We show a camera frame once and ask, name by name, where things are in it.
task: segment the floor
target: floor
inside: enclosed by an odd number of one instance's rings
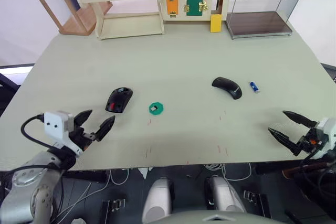
[[[245,177],[249,172],[247,164],[227,164],[226,170],[226,177],[234,179]],[[125,179],[127,172],[124,170],[113,170],[112,174],[116,182],[121,182]],[[173,213],[206,209],[203,195],[204,181],[205,178],[212,175],[222,176],[222,172],[221,170],[211,172],[202,165],[157,167],[151,170],[147,178],[144,179],[137,169],[133,169],[130,170],[129,179],[124,185],[117,186],[110,183],[104,191],[80,202],[62,223],[71,223],[74,218],[82,218],[87,224],[98,223],[101,202],[103,200],[125,198],[125,208],[112,213],[109,223],[140,224],[148,191],[154,181],[163,176],[169,178],[174,183],[175,199],[173,202]],[[266,194],[274,220],[293,223],[285,215],[285,209],[288,209],[303,224],[336,223],[321,208],[310,202],[301,193],[294,181],[285,179],[282,173],[267,175],[252,174],[247,180],[231,182],[231,184],[235,187],[241,198],[243,198],[244,190]],[[63,209],[75,203],[88,185],[88,181],[64,178],[65,198]],[[88,194],[103,186],[104,184],[93,183]],[[59,202],[60,185],[57,186],[54,195],[57,198],[57,202]],[[243,203],[249,213],[258,213],[257,208],[253,204],[245,199],[243,199]]]

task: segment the computer mouse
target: computer mouse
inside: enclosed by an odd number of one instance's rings
[[[133,91],[129,88],[118,88],[112,91],[106,104],[106,111],[114,113],[122,113],[133,95]]]
[[[242,97],[242,94],[243,94],[241,91],[242,89],[237,83],[229,79],[223,78],[223,77],[217,77],[212,82],[212,86],[227,91],[232,96],[232,98],[235,100]]]

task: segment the green hexagonal object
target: green hexagonal object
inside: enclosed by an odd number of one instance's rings
[[[154,102],[149,106],[149,112],[153,115],[160,115],[163,111],[163,105],[159,102]]]

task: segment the wooden board with latches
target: wooden board with latches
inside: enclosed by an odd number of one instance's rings
[[[210,21],[211,14],[226,20],[229,0],[161,0],[164,21]]]

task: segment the white wall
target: white wall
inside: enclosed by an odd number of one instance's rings
[[[61,23],[64,23],[69,18],[70,12],[63,0],[46,1]],[[240,1],[240,3],[237,2],[237,11],[252,9],[272,10],[278,4],[278,0],[252,0],[252,4],[248,4],[247,1],[249,0]],[[38,0],[0,0],[0,3],[2,4],[2,10],[0,12],[0,20],[2,21],[0,26],[0,66],[34,63],[48,46],[52,38],[58,34],[56,25]],[[150,6],[150,1],[145,5],[146,7],[143,7],[143,5],[137,1],[134,3],[137,5],[133,5],[132,8],[137,10],[141,10],[142,8],[147,9],[147,6]],[[131,11],[129,7],[130,5],[123,1],[113,2],[111,11]],[[300,18],[293,18],[291,21],[298,30],[300,30],[300,25],[301,27],[307,26],[306,23],[300,21]],[[306,39],[306,37],[316,38],[318,35],[311,34],[308,29],[301,29],[300,34],[321,61],[331,64],[330,60],[325,59],[325,54],[322,55],[320,51],[315,50],[316,41],[314,39]]]
[[[289,20],[321,62],[336,66],[336,0],[300,0]]]

